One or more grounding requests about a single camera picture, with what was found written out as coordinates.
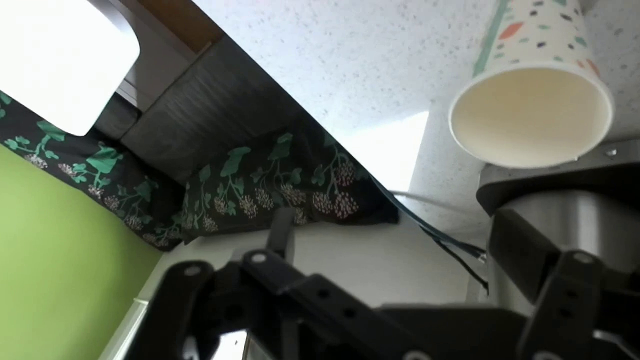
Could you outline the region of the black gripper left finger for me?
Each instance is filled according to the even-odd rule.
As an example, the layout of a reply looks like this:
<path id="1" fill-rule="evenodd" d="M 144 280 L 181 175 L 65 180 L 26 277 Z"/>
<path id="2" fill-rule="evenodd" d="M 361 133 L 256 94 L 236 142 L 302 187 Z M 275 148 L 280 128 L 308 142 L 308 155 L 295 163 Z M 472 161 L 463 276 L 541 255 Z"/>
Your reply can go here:
<path id="1" fill-rule="evenodd" d="M 277 360 L 437 360 L 437 347 L 399 321 L 271 250 L 223 269 L 202 259 L 171 265 L 125 360 L 213 360 L 232 330 Z"/>

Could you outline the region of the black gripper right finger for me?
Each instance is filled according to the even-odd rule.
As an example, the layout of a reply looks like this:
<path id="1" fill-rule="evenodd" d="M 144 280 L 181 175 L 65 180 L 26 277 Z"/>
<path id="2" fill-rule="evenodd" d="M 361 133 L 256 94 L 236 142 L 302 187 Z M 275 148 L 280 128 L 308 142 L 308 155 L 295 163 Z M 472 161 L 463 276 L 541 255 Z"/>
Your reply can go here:
<path id="1" fill-rule="evenodd" d="M 589 252 L 565 252 L 537 297 L 518 360 L 640 360 L 640 294 Z"/>

